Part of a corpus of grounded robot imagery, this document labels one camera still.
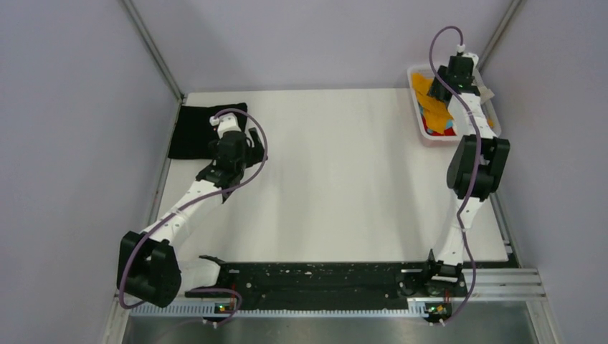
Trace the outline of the orange t-shirt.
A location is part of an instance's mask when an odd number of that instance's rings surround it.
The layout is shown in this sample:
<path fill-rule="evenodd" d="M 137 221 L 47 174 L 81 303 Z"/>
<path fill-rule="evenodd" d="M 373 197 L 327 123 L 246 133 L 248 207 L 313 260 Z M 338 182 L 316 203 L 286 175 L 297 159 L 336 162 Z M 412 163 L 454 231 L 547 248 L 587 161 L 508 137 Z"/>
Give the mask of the orange t-shirt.
<path fill-rule="evenodd" d="M 424 130 L 431 136 L 455 136 L 453 118 L 446 105 L 427 94 L 431 85 L 432 79 L 419 73 L 412 74 L 412 87 L 421 109 Z"/>

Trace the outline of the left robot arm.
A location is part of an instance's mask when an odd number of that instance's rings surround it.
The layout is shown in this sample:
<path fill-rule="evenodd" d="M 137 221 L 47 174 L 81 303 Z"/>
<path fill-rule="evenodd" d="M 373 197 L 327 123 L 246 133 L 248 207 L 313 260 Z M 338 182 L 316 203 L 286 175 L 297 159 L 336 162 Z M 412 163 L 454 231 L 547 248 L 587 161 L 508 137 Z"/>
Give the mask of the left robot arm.
<path fill-rule="evenodd" d="M 170 305 L 178 293 L 203 287 L 221 296 L 230 285 L 228 274 L 210 258 L 180 262 L 176 256 L 202 220 L 247 184 L 246 168 L 262 168 L 267 160 L 267 137 L 262 128 L 248 133 L 226 131 L 215 143 L 216 158 L 201 170 L 186 193 L 161 219 L 140 232 L 129 231 L 120 241 L 116 286 L 120 305 L 125 297 L 158 307 Z"/>

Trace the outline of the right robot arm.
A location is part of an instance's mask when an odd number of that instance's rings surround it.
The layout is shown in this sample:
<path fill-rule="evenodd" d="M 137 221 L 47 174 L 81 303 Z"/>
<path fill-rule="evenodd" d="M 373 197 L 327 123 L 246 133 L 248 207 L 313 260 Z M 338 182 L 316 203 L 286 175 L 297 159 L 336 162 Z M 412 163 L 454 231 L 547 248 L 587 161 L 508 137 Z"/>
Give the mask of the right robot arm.
<path fill-rule="evenodd" d="M 420 285 L 429 295 L 440 295 L 456 283 L 465 258 L 463 235 L 472 228 L 477 212 L 495 193 L 510 152 L 510 143 L 490 127 L 474 71 L 477 57 L 458 52 L 435 70 L 429 96 L 444 103 L 460 139 L 447 169 L 446 182 L 453 199 L 447 228 L 429 253 Z"/>

